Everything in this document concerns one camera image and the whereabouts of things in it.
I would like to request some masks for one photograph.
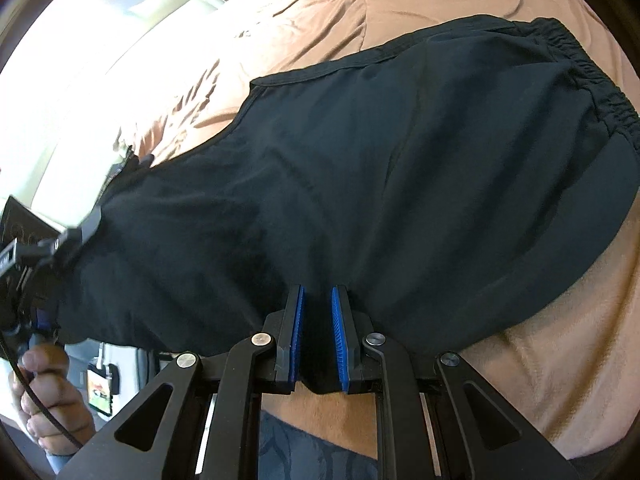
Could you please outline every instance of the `round metal bolt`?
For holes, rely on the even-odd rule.
[[[386,341],[386,337],[378,332],[372,332],[365,338],[365,341],[369,343],[371,346],[380,346],[383,345]]]
[[[251,338],[251,342],[256,346],[265,346],[271,342],[271,336],[269,334],[259,333]]]
[[[447,352],[446,354],[441,355],[440,362],[445,366],[455,368],[460,364],[460,357],[458,354],[454,354],[453,352]]]
[[[181,354],[178,355],[176,362],[180,368],[189,368],[196,364],[197,357],[193,354]]]

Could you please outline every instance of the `black cord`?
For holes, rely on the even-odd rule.
[[[42,403],[42,401],[31,389],[27,379],[25,379],[24,375],[20,371],[20,368],[18,368],[18,363],[11,358],[11,353],[9,352],[6,340],[4,339],[4,335],[2,334],[2,332],[0,332],[0,349],[2,349],[2,352],[6,356],[6,360],[9,361],[9,364],[11,365],[11,368],[14,371],[16,378],[20,381],[20,384],[24,388],[24,391],[27,392],[28,396],[31,397],[31,400],[38,407],[40,412],[47,418],[47,420],[51,424],[54,425],[54,427],[61,434],[63,434],[66,437],[66,439],[69,442],[71,442],[74,446],[80,449],[82,447],[82,444],[80,444],[80,441],[76,439],[76,437],[74,437],[67,428],[65,428],[62,424],[60,424],[60,422],[53,415],[51,415],[51,412],[49,411],[49,409]]]

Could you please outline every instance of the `bed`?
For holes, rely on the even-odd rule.
[[[482,13],[559,19],[640,109],[638,76],[583,0],[229,0],[183,38],[184,91],[158,99],[157,115],[126,119],[121,142],[161,164],[222,131],[258,76]],[[639,248],[636,199],[616,238],[568,291],[462,352],[567,458],[616,443],[640,410]],[[372,397],[313,396],[301,384],[289,398],[265,397],[264,409],[295,427],[376,456]]]

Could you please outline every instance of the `triangular cutout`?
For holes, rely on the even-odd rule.
[[[173,390],[170,384],[162,384],[154,391],[144,404],[118,428],[114,435],[116,440],[140,451],[149,451],[156,439],[160,421]]]
[[[493,451],[520,439],[521,434],[518,428],[475,383],[465,383],[463,390],[478,424],[478,431],[485,448]]]

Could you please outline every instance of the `smartphone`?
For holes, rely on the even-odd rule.
[[[89,406],[106,416],[113,415],[113,391],[108,366],[89,364],[86,370],[86,396]]]

